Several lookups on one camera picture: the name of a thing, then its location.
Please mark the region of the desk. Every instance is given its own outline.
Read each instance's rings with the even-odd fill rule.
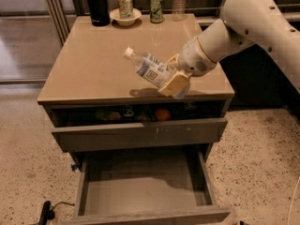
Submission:
[[[192,14],[181,22],[165,15],[159,24],[142,15],[130,27],[77,19],[37,99],[82,172],[66,224],[204,224],[230,213],[217,206],[205,168],[233,97],[221,67],[193,78],[187,96],[176,100],[161,96],[122,56],[130,46],[166,61],[199,33]],[[105,111],[157,107],[172,110],[173,119],[99,119]]]

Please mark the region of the bowl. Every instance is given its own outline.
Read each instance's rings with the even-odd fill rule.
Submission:
[[[110,13],[111,19],[116,20],[116,22],[121,26],[131,26],[138,18],[141,17],[141,15],[141,12],[136,8],[133,9],[133,18],[131,19],[121,19],[119,9],[115,9]]]

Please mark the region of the black cylinder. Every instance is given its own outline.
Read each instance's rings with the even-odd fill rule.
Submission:
[[[94,26],[110,24],[109,8],[107,0],[87,0],[91,21]]]

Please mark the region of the white cord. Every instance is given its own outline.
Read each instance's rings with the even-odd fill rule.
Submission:
[[[296,195],[296,191],[298,189],[299,183],[300,183],[300,176],[298,178],[298,182],[296,184],[296,187],[294,188],[293,195],[292,195],[292,200],[291,200],[290,209],[289,209],[289,216],[288,216],[288,225],[290,225],[290,218],[291,218],[291,211],[292,211],[292,207],[293,207],[293,200],[294,200],[294,197]]]

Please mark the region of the bottle cap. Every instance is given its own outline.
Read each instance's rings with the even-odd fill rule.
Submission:
[[[133,54],[133,49],[127,47],[127,49],[125,50],[123,56],[126,58],[126,59],[129,59],[129,57]]]

